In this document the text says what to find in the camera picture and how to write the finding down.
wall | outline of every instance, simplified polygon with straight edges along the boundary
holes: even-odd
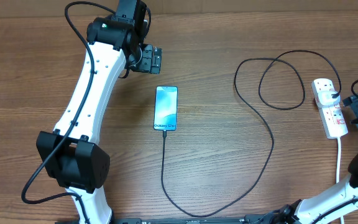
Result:
[[[63,16],[74,0],[0,0],[0,17]],[[115,9],[118,0],[93,0]],[[358,10],[358,0],[144,0],[154,14]],[[71,15],[105,14],[91,6],[77,6]]]

white cord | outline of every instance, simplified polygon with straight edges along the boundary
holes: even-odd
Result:
[[[342,154],[342,146],[341,146],[341,137],[337,138],[338,140],[338,157],[336,160],[336,182],[339,182],[339,173],[341,172],[341,154]],[[341,217],[341,224],[345,224],[345,220]]]

phone screen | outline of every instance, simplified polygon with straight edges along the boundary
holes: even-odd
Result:
[[[155,93],[154,129],[174,131],[177,129],[178,88],[158,86]]]

white power strip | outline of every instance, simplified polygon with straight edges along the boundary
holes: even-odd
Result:
[[[322,101],[319,99],[319,95],[321,96],[323,93],[336,93],[333,82],[326,78],[316,79],[311,84],[311,88],[313,89],[314,98],[318,106],[320,105],[318,102]],[[329,139],[336,139],[347,134],[347,127],[339,101],[340,96],[335,101],[335,104],[318,108],[324,130]]]

wooden table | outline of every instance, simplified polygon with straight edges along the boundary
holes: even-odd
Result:
[[[74,17],[73,22],[84,31],[93,19]],[[152,128],[157,85],[179,89],[178,129],[167,138],[165,186],[185,210],[205,214],[254,183],[271,146],[262,121],[234,92],[234,72],[242,60],[315,50],[338,69],[343,98],[358,78],[358,11],[155,16],[147,42],[163,48],[161,74],[131,73],[118,80],[101,130],[100,146],[111,156],[104,188],[117,217],[187,217],[160,186],[162,134]],[[53,223],[78,216],[70,198],[26,205],[20,194],[41,162],[36,137],[51,131],[61,117],[84,52],[62,17],[0,19],[0,223]],[[330,78],[338,88],[334,72],[315,55],[283,59],[300,72],[306,101],[290,111],[267,107],[257,87],[269,63],[243,65],[239,90],[269,123],[275,148],[256,188],[215,217],[265,213],[334,183],[336,141],[325,137],[310,86],[316,78]],[[289,67],[276,64],[265,77],[262,95],[275,106],[296,105],[299,80]],[[348,108],[343,113],[352,118]],[[342,177],[358,153],[356,127],[348,127],[342,138]],[[60,192],[56,180],[42,171],[28,197]],[[358,211],[345,221],[358,223]]]

